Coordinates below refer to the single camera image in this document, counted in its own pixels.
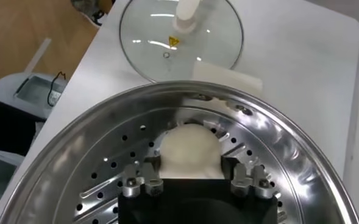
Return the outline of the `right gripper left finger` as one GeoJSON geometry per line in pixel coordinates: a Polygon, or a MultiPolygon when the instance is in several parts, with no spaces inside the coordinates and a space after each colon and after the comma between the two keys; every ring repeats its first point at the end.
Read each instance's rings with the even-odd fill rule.
{"type": "Polygon", "coordinates": [[[152,197],[163,192],[163,180],[159,175],[160,157],[147,157],[144,161],[128,164],[123,172],[122,194],[126,198],[136,198],[141,188],[152,197]]]}

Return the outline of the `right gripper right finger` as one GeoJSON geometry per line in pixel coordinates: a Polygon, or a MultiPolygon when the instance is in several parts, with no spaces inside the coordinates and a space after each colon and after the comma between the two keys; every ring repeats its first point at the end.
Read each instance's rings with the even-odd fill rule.
{"type": "Polygon", "coordinates": [[[252,194],[257,198],[274,197],[273,186],[262,165],[247,168],[237,158],[222,156],[221,169],[224,178],[230,180],[231,191],[236,196],[247,197],[252,194]]]}

